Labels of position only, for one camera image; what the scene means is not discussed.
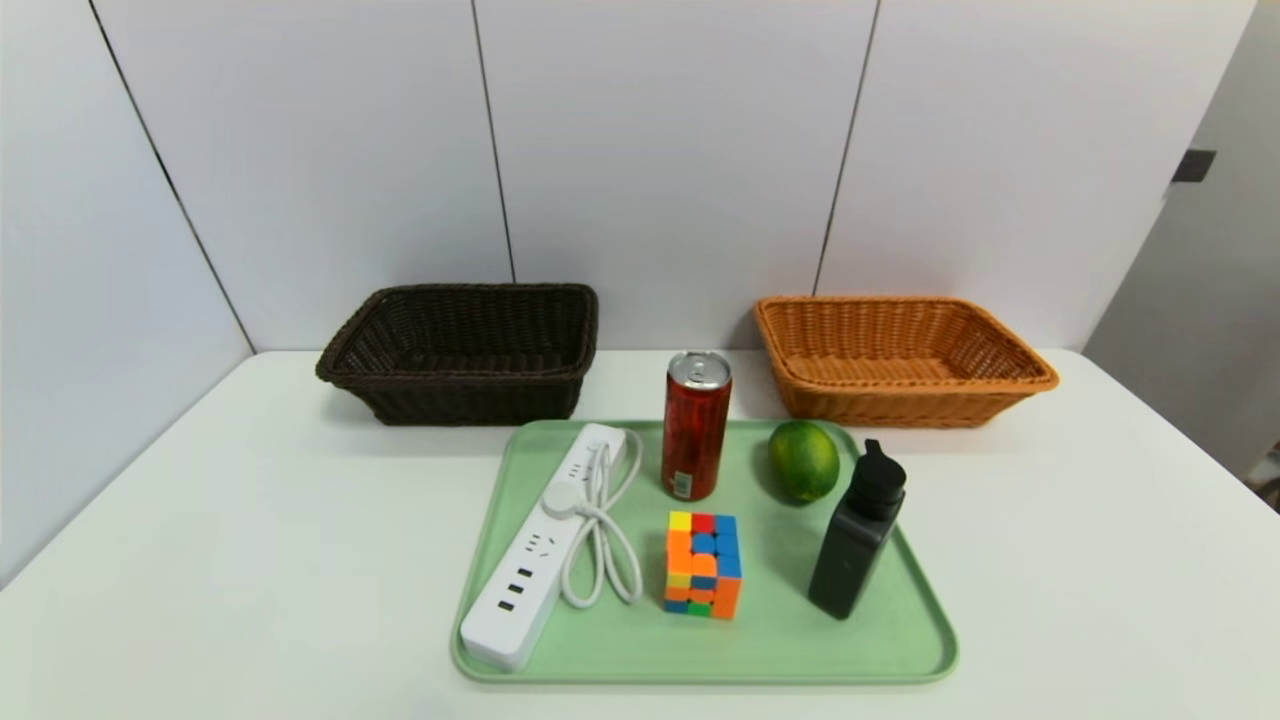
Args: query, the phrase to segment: black flip cap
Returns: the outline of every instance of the black flip cap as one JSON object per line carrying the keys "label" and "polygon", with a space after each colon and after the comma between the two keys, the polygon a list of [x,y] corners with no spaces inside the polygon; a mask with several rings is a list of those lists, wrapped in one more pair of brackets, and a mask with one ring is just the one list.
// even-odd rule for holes
{"label": "black flip cap", "polygon": [[884,455],[879,441],[867,441],[867,454],[854,465],[854,479],[849,486],[846,502],[855,510],[874,518],[887,516],[902,498],[906,470]]}

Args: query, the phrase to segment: barcode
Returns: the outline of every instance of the barcode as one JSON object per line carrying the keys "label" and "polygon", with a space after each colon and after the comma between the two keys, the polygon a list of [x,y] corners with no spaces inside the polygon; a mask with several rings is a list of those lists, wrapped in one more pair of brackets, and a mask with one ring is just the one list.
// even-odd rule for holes
{"label": "barcode", "polygon": [[689,500],[694,495],[694,477],[689,473],[676,473],[672,484],[676,486],[676,497]]}

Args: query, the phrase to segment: white power strip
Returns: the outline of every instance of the white power strip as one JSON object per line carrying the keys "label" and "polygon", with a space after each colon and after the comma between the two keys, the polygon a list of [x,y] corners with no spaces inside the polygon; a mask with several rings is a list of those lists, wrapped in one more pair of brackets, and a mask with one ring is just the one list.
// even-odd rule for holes
{"label": "white power strip", "polygon": [[586,523],[579,514],[553,518],[543,507],[543,497],[572,492],[585,501],[584,479],[595,452],[607,447],[612,466],[622,456],[626,441],[626,433],[618,428],[595,423],[582,428],[462,619],[462,643],[467,652],[508,673],[529,662],[559,597],[561,569],[570,544]]}

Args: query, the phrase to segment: lime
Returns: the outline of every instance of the lime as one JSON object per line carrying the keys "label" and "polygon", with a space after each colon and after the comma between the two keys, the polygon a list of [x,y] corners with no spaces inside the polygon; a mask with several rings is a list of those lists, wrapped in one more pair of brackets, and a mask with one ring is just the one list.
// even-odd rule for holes
{"label": "lime", "polygon": [[782,491],[804,502],[826,496],[840,477],[836,443],[820,427],[806,420],[782,423],[773,430],[769,461]]}

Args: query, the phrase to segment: soda can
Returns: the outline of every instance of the soda can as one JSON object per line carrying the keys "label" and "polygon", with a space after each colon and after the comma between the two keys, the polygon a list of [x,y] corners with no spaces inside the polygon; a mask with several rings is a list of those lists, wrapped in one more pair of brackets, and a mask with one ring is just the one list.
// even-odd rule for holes
{"label": "soda can", "polygon": [[672,497],[701,500],[716,489],[732,388],[728,361],[714,352],[677,352],[667,365],[662,484]]}

